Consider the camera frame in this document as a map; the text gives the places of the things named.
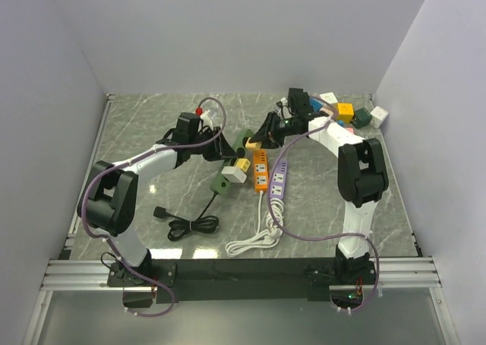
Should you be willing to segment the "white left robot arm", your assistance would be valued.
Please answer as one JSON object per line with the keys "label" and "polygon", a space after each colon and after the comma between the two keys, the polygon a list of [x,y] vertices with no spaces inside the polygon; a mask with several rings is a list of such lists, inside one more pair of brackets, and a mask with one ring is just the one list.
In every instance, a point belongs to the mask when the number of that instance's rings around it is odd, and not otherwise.
{"label": "white left robot arm", "polygon": [[131,226],[136,211],[137,192],[156,176],[178,168],[193,155],[209,162],[232,162],[245,155],[243,147],[232,147],[219,126],[192,112],[179,115],[174,128],[149,150],[117,163],[100,160],[90,171],[77,215],[92,237],[106,239],[125,276],[141,286],[152,275],[152,256]]}

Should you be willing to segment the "green power strip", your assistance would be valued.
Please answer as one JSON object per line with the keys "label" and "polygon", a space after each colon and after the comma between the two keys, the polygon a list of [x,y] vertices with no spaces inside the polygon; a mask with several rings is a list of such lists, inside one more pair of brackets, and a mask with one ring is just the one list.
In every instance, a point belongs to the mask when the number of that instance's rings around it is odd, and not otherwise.
{"label": "green power strip", "polygon": [[[232,146],[235,150],[237,148],[242,148],[243,149],[243,157],[242,158],[247,158],[247,149],[245,148],[245,142],[250,139],[253,136],[253,131],[249,128],[244,128],[242,129],[236,139],[235,142],[230,145]],[[235,162],[237,159],[224,159],[222,161],[222,165],[219,168],[216,176],[214,177],[213,181],[210,184],[210,190],[212,193],[216,195],[225,195],[228,190],[231,188],[232,185],[238,184],[238,183],[231,183],[229,182],[222,174],[221,171],[225,166],[235,166]]]}

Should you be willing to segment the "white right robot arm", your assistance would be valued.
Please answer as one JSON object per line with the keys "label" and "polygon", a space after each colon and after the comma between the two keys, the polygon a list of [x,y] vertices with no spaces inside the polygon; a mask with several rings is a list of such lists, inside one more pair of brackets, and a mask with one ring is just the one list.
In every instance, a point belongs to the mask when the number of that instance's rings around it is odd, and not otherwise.
{"label": "white right robot arm", "polygon": [[310,138],[337,158],[337,185],[345,214],[342,233],[337,235],[333,276],[341,283],[354,283],[366,274],[377,274],[379,265],[370,261],[376,250],[369,235],[374,212],[389,187],[381,143],[346,130],[337,122],[336,105],[302,89],[289,89],[278,106],[248,143],[285,153],[287,137],[294,142]]}

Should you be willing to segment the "white plug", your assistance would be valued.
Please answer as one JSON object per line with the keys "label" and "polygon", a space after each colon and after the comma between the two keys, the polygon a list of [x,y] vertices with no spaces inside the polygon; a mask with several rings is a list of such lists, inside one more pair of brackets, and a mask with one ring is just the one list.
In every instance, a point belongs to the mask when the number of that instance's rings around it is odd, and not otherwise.
{"label": "white plug", "polygon": [[225,166],[221,174],[231,183],[243,184],[247,179],[246,173],[237,166]]}

